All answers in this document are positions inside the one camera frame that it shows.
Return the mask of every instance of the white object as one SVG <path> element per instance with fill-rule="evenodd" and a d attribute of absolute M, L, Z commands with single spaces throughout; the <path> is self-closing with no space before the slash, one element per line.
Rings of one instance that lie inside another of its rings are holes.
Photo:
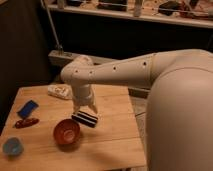
<path fill-rule="evenodd" d="M 58 85 L 49 85 L 47 87 L 47 93 L 51 96 L 65 99 L 65 100 L 71 99 L 71 96 L 72 96 L 70 88 L 58 86 Z"/>
<path fill-rule="evenodd" d="M 62 79 L 74 104 L 94 102 L 90 84 L 151 88 L 147 107 L 149 171 L 213 170 L 213 54 L 189 49 L 92 65 L 80 56 Z"/>

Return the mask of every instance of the red object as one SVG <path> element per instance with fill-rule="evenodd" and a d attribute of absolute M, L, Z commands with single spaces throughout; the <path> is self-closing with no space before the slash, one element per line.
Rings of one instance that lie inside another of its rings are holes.
<path fill-rule="evenodd" d="M 72 119 L 60 121 L 53 131 L 53 136 L 57 144 L 72 144 L 79 139 L 80 126 Z"/>

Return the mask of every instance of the blue cup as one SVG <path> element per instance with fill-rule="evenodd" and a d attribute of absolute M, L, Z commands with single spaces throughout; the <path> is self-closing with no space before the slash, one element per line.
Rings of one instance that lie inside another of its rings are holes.
<path fill-rule="evenodd" d="M 21 141 L 16 137 L 7 139 L 3 145 L 3 152 L 8 156 L 18 156 L 23 152 L 23 150 L 24 148 Z"/>

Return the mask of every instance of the blue sponge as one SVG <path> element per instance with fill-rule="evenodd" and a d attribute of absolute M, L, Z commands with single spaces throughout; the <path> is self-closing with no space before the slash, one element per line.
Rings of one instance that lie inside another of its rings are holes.
<path fill-rule="evenodd" d="M 17 113 L 22 119 L 26 119 L 30 115 L 30 113 L 37 107 L 38 104 L 33 100 L 30 100 Z"/>

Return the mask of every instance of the shelf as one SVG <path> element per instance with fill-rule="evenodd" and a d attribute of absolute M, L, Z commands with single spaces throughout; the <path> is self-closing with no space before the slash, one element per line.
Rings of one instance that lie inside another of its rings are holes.
<path fill-rule="evenodd" d="M 165 0 L 143 1 L 142 5 L 138 6 L 138 9 L 136 9 L 135 4 L 137 3 L 134 0 L 129 0 L 128 5 L 126 6 L 126 11 L 98 9 L 97 5 L 99 2 L 97 0 L 91 0 L 90 2 L 83 1 L 79 7 L 65 6 L 63 9 L 60 9 L 58 8 L 57 4 L 49 4 L 48 7 L 51 11 L 59 11 L 66 13 L 79 13 L 79 14 L 113 17 L 129 20 L 140 20 L 140 21 L 167 23 L 167 24 L 184 25 L 201 28 L 213 28 L 213 18 L 209 20 L 182 18 L 180 17 L 180 12 L 184 13 L 186 11 L 180 10 L 173 10 L 172 16 L 160 14 L 158 12 L 159 9 L 158 6 L 163 2 L 165 2 Z M 135 16 L 135 12 L 137 12 L 136 10 L 139 10 L 138 16 Z"/>

